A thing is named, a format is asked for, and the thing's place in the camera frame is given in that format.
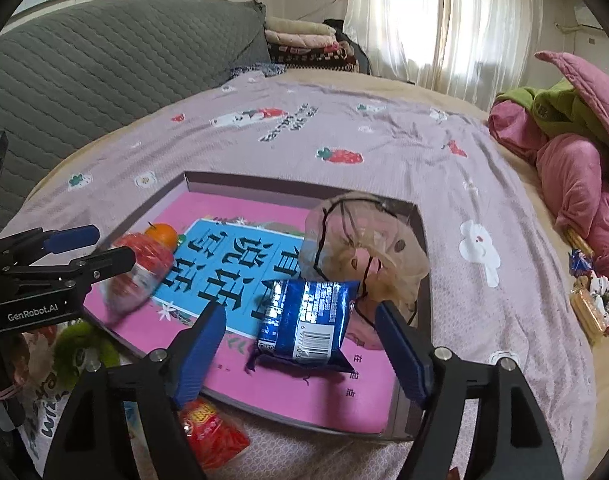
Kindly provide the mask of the person's left hand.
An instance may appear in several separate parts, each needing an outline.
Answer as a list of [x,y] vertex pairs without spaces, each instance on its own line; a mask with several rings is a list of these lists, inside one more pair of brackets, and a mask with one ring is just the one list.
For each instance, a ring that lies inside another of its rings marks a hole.
[[27,382],[44,378],[52,370],[57,335],[58,327],[53,325],[3,339],[4,376],[12,383],[0,386],[0,401],[16,396]]

